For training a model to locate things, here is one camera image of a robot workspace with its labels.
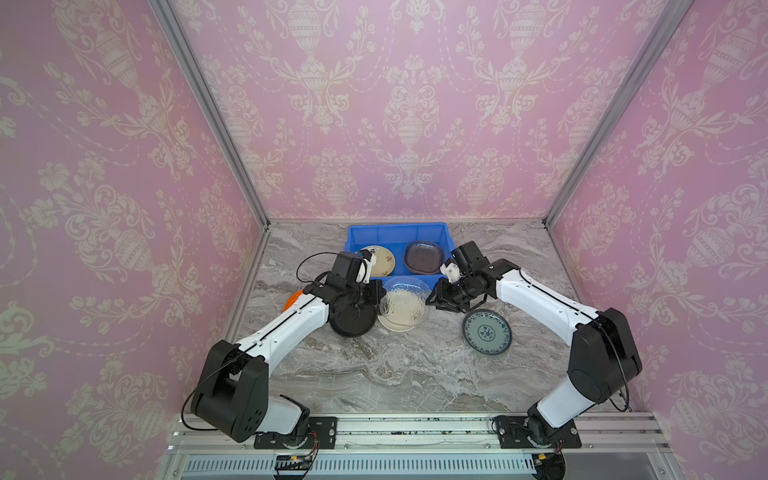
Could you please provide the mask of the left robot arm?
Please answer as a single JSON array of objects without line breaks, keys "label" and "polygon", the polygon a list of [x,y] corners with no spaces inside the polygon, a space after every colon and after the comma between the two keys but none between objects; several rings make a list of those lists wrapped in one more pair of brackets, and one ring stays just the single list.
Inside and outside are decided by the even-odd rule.
[{"label": "left robot arm", "polygon": [[314,331],[330,326],[345,338],[368,333],[386,291],[372,279],[377,263],[369,249],[337,254],[331,270],[309,281],[294,303],[266,326],[208,352],[197,386],[181,408],[242,443],[249,439],[303,448],[311,438],[310,410],[270,392],[279,363]]}]

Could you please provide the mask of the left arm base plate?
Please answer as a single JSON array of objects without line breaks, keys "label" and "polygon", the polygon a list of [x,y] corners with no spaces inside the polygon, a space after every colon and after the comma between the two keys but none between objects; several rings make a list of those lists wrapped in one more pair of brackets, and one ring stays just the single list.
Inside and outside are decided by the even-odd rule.
[{"label": "left arm base plate", "polygon": [[333,450],[338,432],[338,418],[333,416],[309,416],[300,420],[289,434],[276,432],[258,433],[254,437],[256,450]]}]

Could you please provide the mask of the clear glass plate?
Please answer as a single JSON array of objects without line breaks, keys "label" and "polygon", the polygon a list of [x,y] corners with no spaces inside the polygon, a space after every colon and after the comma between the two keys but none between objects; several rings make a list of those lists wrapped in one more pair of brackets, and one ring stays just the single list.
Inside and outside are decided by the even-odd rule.
[{"label": "clear glass plate", "polygon": [[380,302],[378,320],[394,332],[407,332],[419,326],[426,318],[426,300],[431,289],[422,280],[410,277],[392,277],[383,283],[386,295]]}]

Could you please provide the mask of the cream plate with characters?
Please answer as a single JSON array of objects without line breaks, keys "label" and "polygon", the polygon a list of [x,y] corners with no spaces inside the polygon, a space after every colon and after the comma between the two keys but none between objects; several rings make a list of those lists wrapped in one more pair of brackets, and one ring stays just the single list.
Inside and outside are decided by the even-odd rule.
[{"label": "cream plate with characters", "polygon": [[386,277],[391,275],[396,267],[395,255],[386,247],[371,245],[363,247],[361,253],[368,252],[372,256],[371,277]]}]

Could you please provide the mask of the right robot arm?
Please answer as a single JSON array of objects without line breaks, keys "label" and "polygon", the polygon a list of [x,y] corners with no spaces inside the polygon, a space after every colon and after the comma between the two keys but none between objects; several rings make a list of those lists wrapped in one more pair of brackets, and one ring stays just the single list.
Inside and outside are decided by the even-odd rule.
[{"label": "right robot arm", "polygon": [[547,327],[570,348],[563,380],[527,412],[532,444],[548,447],[574,419],[620,392],[630,407],[629,382],[643,370],[626,316],[572,300],[535,280],[517,264],[489,261],[471,241],[453,250],[427,297],[438,310],[469,313],[489,298],[511,305]]}]

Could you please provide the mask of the blue patterned porcelain plate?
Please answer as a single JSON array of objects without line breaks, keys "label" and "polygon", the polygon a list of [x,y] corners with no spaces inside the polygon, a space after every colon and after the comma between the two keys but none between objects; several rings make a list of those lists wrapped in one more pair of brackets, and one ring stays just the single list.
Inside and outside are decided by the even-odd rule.
[{"label": "blue patterned porcelain plate", "polygon": [[472,349],[489,356],[506,352],[513,338],[506,319],[488,309],[477,309],[468,313],[462,322],[462,334]]}]

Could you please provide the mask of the brownish glass plate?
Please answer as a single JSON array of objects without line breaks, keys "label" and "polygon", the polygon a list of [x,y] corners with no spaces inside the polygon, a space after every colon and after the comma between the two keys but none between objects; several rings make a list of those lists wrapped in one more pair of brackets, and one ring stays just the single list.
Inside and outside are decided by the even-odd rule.
[{"label": "brownish glass plate", "polygon": [[429,241],[415,241],[406,246],[404,252],[406,268],[416,275],[435,275],[445,260],[443,249]]}]

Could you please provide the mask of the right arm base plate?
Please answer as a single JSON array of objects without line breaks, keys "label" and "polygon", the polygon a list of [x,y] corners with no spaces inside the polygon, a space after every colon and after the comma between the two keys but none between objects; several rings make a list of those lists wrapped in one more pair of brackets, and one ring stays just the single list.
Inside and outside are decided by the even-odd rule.
[{"label": "right arm base plate", "polygon": [[553,429],[538,418],[498,415],[491,421],[502,449],[579,449],[582,441],[573,420]]}]

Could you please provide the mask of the cream plate with flowers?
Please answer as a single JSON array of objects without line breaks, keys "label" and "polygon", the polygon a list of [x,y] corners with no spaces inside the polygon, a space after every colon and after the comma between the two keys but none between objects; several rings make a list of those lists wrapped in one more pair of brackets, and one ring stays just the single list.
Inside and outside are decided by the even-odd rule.
[{"label": "cream plate with flowers", "polygon": [[412,330],[425,320],[424,300],[407,290],[390,291],[381,302],[378,320],[394,332]]}]

